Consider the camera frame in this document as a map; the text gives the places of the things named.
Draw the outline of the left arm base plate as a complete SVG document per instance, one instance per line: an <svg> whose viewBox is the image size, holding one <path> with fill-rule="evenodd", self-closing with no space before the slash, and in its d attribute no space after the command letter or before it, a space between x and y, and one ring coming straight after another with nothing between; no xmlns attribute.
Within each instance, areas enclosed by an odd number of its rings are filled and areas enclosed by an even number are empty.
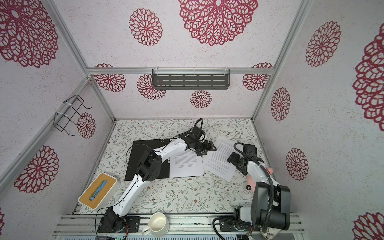
<svg viewBox="0 0 384 240"><path fill-rule="evenodd" d="M102 217L97 225L97 233L137 233L140 217Z"/></svg>

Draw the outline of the red black file folder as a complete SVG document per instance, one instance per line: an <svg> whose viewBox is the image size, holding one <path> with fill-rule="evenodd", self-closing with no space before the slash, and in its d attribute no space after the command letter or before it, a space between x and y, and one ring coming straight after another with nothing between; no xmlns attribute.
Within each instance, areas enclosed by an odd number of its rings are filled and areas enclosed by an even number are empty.
<svg viewBox="0 0 384 240"><path fill-rule="evenodd" d="M170 142L171 139L134 141L124 180L131 181L134 179L134 175L136 174L141 159L147 157L150 150L157 148L162 149L164 146L169 146ZM170 159L167 159L162 163L157 179L170 179Z"/></svg>

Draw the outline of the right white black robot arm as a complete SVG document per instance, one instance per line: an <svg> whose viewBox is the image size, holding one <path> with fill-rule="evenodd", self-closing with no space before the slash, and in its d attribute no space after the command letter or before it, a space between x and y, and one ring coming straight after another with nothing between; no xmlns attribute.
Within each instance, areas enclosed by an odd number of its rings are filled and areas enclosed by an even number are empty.
<svg viewBox="0 0 384 240"><path fill-rule="evenodd" d="M249 207L239 206L234 209L233 218L214 218L212 227L220 239L224 237L218 232L215 223L223 221L232 226L260 229L266 240L272 240L282 230L288 230L291 219L291 191L280 185L268 171L264 161L258 157L254 145L234 143L235 151L227 162L233 164L243 175L249 175L255 186L252 204Z"/></svg>

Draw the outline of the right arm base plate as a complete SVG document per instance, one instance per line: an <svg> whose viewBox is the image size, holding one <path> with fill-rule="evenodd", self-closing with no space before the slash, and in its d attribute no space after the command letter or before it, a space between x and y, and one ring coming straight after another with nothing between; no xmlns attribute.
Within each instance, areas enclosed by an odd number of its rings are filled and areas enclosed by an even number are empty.
<svg viewBox="0 0 384 240"><path fill-rule="evenodd" d="M250 223L235 220L231 216L220 216L219 226L221 232L251 232L253 227Z"/></svg>

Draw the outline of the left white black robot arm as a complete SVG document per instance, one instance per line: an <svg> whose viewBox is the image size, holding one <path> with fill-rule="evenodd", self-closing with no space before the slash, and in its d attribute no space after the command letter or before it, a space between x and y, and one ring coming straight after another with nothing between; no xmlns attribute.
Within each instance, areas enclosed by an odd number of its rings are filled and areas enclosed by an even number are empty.
<svg viewBox="0 0 384 240"><path fill-rule="evenodd" d="M203 123L202 118L198 119L192 128L175 135L165 145L158 148L144 145L145 149L138 161L131 183L115 204L104 207L106 211L101 220L97 222L95 219L96 234L98 234L98 230L119 232L125 228L126 215L134 201L144 187L159 177L163 162L186 150L193 150L198 157L206 156L208 152L217 150L212 141L205 139Z"/></svg>

